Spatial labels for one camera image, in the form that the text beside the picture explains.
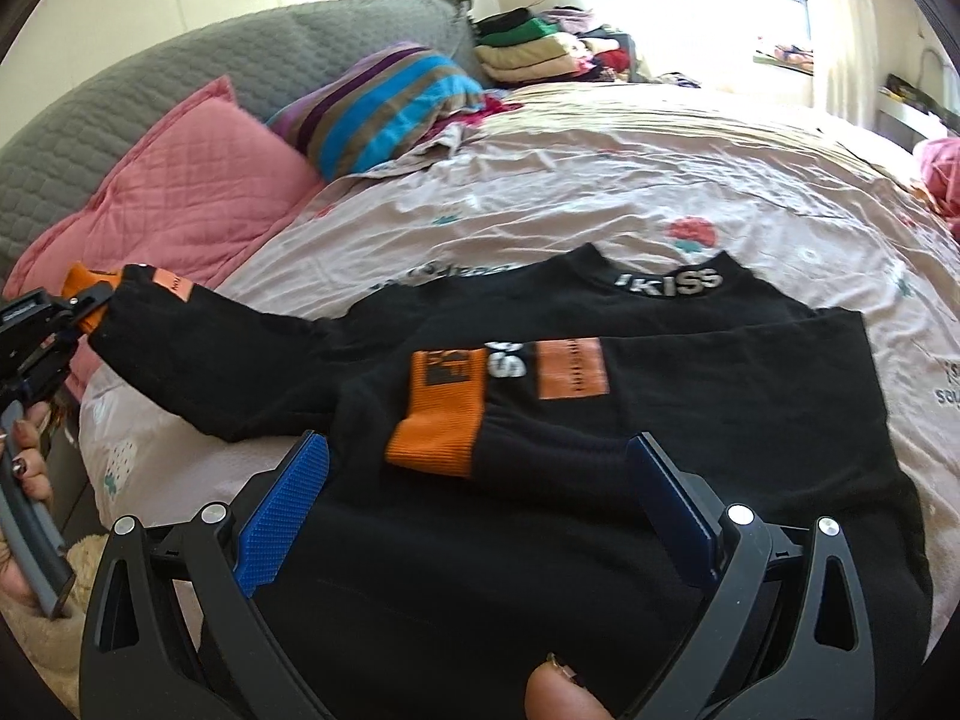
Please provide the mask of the right hand thumb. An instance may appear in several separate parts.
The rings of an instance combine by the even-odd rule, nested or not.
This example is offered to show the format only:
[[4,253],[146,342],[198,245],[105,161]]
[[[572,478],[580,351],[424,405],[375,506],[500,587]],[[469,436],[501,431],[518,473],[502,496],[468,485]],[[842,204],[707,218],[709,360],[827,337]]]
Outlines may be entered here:
[[555,653],[530,673],[524,695],[527,720],[612,720],[601,702]]

